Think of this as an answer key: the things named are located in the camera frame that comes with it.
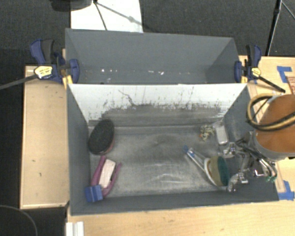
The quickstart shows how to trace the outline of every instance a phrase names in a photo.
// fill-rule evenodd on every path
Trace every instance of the gray cardboard wall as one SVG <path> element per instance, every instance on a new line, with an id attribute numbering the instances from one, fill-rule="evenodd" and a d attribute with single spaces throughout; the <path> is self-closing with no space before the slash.
<path id="1" fill-rule="evenodd" d="M 89 185 L 90 175 L 92 174 L 89 164 L 92 155 L 86 147 L 88 138 L 87 125 L 76 102 L 77 99 L 74 98 L 71 90 L 68 90 L 67 93 L 70 147 L 70 206 L 72 215 L 175 209 L 278 200 L 274 185 L 265 182 L 263 178 L 258 178 L 251 179 L 248 185 L 239 186 L 235 193 L 228 193 L 224 190 L 209 192 L 199 190 L 161 195 L 108 196 L 103 201 L 87 203 L 84 196 L 84 188 Z M 231 139 L 237 139 L 245 132 L 251 130 L 250 126 L 245 123 L 245 109 L 248 101 L 249 94 L 247 89 L 245 89 L 240 93 L 239 97 L 234 101 L 234 104 L 224 116 Z"/>
<path id="2" fill-rule="evenodd" d="M 234 40 L 163 33 L 66 29 L 79 83 L 234 83 Z"/>

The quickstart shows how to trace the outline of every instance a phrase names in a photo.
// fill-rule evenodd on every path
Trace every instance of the gray box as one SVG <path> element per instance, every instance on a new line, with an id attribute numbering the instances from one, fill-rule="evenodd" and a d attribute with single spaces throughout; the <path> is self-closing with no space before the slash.
<path id="1" fill-rule="evenodd" d="M 69 85 L 67 90 L 72 215 L 278 200 L 275 186 L 262 178 L 251 179 L 237 192 L 227 193 L 210 184 L 182 152 L 182 147 L 188 145 L 206 157 L 218 153 L 215 137 L 207 141 L 199 138 L 203 124 L 223 120 L 230 141 L 251 130 L 245 122 L 249 93 L 244 84 L 232 83 L 235 57 L 228 62 L 226 58 L 226 54 L 236 51 L 232 39 L 88 30 L 67 30 L 66 34 L 67 59 L 78 59 L 82 75 L 79 83 Z M 135 51 L 132 40 L 140 50 L 135 55 L 128 52 Z M 158 50 L 166 50 L 162 56 L 152 49 L 153 43 L 160 45 Z M 178 43 L 185 43 L 181 52 Z M 224 69 L 223 59 L 228 63 Z M 154 72 L 164 74 L 149 72 L 149 62 Z M 104 74 L 102 80 L 99 69 L 113 70 L 117 64 L 119 75 Z M 180 76 L 183 64 L 193 76 Z M 214 79 L 211 69 L 224 74 L 215 84 L 208 83 Z M 114 147 L 107 157 L 123 166 L 111 193 L 103 201 L 88 203 L 84 188 L 90 184 L 99 156 L 88 151 L 87 141 L 103 118 L 110 118 L 116 131 Z M 231 173 L 235 173 L 236 162 L 229 160 L 228 164 Z"/>

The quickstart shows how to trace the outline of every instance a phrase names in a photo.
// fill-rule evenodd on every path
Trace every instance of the white paper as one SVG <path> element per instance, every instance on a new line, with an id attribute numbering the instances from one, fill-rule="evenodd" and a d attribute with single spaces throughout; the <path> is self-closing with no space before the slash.
<path id="1" fill-rule="evenodd" d="M 73 9 L 71 28 L 143 32 L 139 0 L 98 0 L 97 5 Z"/>

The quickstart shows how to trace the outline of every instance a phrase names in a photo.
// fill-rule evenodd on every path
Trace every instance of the wooden board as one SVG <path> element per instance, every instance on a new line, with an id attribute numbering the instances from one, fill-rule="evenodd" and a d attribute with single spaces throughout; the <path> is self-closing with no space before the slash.
<path id="1" fill-rule="evenodd" d="M 34 67 L 27 67 L 26 76 Z M 63 207 L 69 201 L 63 85 L 38 79 L 24 89 L 20 208 Z"/>

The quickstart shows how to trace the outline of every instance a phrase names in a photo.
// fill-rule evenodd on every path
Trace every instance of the orange object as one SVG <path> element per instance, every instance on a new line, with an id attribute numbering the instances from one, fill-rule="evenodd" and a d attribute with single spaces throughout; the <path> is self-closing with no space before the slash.
<path id="1" fill-rule="evenodd" d="M 274 99 L 266 109 L 260 124 L 268 124 L 295 111 L 295 95 L 286 94 Z M 295 124 L 275 131 L 256 131 L 261 146 L 280 153 L 295 153 Z"/>

